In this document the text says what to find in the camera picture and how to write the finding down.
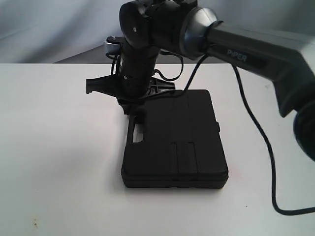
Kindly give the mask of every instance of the white backdrop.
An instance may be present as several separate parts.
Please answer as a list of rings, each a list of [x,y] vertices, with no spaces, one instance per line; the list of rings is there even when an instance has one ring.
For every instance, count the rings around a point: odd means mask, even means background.
[[[120,35],[127,0],[0,0],[0,63],[51,63]],[[234,24],[315,35],[313,0],[199,0]]]

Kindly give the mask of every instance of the white surface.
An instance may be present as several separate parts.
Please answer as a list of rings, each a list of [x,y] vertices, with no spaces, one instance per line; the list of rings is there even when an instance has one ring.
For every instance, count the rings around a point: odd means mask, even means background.
[[[179,71],[158,68],[169,77]],[[228,64],[202,65],[191,85],[210,91],[221,126],[230,176],[222,190],[124,187],[126,116],[114,98],[85,94],[85,79],[108,74],[110,65],[2,64],[0,71],[1,236],[314,235],[315,214],[273,210],[267,148]],[[293,137],[294,114],[280,117],[270,82],[241,75],[274,148],[280,207],[314,206],[315,163]]]
[[[0,63],[51,63],[121,34],[128,0],[0,0]],[[199,0],[237,25],[315,35],[312,0]]]

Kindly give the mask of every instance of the white wall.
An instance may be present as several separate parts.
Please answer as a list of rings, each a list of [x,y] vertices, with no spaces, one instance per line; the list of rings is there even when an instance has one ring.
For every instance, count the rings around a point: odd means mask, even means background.
[[[120,35],[127,0],[0,0],[0,63],[50,63]],[[314,0],[199,0],[234,24],[315,35]]]

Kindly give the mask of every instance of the white table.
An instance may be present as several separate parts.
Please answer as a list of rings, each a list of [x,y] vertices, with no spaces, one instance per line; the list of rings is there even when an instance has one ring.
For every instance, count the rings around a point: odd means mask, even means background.
[[[175,76],[179,65],[158,65]],[[193,65],[186,65],[183,88]],[[85,94],[110,65],[0,64],[1,236],[297,236],[315,214],[271,205],[267,148],[228,64],[202,65],[192,89],[210,91],[229,167],[222,190],[127,189],[120,176],[127,117],[115,98]],[[273,145],[278,202],[315,205],[315,163],[281,118],[272,84],[241,71],[251,108]]]

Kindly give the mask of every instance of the plastic case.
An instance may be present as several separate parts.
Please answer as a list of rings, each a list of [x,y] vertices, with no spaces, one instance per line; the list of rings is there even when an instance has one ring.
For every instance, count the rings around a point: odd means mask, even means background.
[[[133,142],[136,123],[143,125],[138,143]],[[125,185],[222,188],[228,168],[219,131],[207,90],[188,90],[134,108],[122,165]]]

